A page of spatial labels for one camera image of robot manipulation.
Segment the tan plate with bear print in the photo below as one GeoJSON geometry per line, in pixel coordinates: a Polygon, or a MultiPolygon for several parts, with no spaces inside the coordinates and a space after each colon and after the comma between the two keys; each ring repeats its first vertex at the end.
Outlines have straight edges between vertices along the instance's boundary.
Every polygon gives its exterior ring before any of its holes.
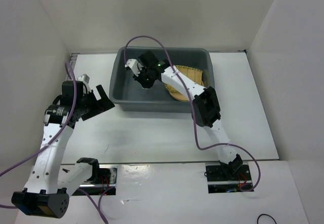
{"type": "MultiPolygon", "coordinates": [[[[203,81],[200,81],[199,83],[191,82],[187,83],[185,82],[185,85],[187,86],[187,89],[189,91],[190,97],[193,100],[195,95],[200,95],[203,92],[203,88],[205,88],[205,85],[203,81]]],[[[168,90],[169,94],[176,100],[182,101],[182,102],[188,102],[188,97],[185,89],[182,90],[182,93],[176,90],[174,87],[171,87],[168,84],[165,84],[165,88],[168,90]]]]}

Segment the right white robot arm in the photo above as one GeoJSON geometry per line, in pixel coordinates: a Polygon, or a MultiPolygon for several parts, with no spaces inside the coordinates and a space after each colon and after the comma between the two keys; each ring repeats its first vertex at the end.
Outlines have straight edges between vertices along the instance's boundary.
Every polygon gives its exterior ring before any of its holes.
{"type": "Polygon", "coordinates": [[[216,148],[224,178],[233,180],[239,175],[242,159],[230,145],[230,139],[221,122],[220,105],[213,87],[206,88],[198,84],[168,60],[158,60],[151,51],[141,54],[137,59],[127,60],[125,67],[133,72],[133,79],[139,82],[143,88],[149,89],[155,81],[159,80],[188,99],[197,148],[201,151],[216,148]],[[199,146],[198,126],[203,128],[210,139],[217,143],[205,147],[199,146]]]}

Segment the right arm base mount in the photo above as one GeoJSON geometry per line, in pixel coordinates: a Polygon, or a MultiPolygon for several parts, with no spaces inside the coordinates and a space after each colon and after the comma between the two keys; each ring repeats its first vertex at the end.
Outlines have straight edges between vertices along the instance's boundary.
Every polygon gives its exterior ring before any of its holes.
{"type": "Polygon", "coordinates": [[[247,163],[235,173],[233,177],[226,177],[219,163],[206,163],[204,176],[207,179],[208,193],[240,193],[249,190],[254,185],[250,168],[247,163]]]}

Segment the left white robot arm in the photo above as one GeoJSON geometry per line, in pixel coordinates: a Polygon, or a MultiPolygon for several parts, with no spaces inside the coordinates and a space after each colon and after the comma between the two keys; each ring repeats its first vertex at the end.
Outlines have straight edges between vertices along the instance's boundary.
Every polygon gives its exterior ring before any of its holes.
{"type": "Polygon", "coordinates": [[[100,99],[83,80],[64,81],[62,93],[50,105],[44,118],[41,152],[23,190],[13,192],[12,204],[30,216],[62,218],[69,198],[85,181],[106,182],[109,172],[94,158],[80,158],[62,180],[60,166],[67,143],[79,120],[88,120],[114,107],[101,85],[100,99]]]}

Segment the woven bamboo tray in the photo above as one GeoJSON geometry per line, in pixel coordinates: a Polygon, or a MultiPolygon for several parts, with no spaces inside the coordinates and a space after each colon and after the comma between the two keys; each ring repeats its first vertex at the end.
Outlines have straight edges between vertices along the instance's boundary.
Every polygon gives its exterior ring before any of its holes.
{"type": "Polygon", "coordinates": [[[191,91],[192,87],[196,85],[204,86],[202,70],[184,65],[175,65],[174,70],[176,73],[168,68],[161,75],[162,82],[166,84],[169,91],[186,95],[185,87],[176,74],[182,78],[188,91],[191,91]]]}

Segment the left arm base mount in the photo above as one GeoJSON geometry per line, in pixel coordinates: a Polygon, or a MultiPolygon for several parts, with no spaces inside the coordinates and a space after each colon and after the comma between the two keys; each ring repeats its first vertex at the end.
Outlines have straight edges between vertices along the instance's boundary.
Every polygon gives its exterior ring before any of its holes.
{"type": "Polygon", "coordinates": [[[116,165],[101,165],[101,176],[95,182],[84,182],[78,188],[90,196],[116,195],[117,170],[116,165]]]}

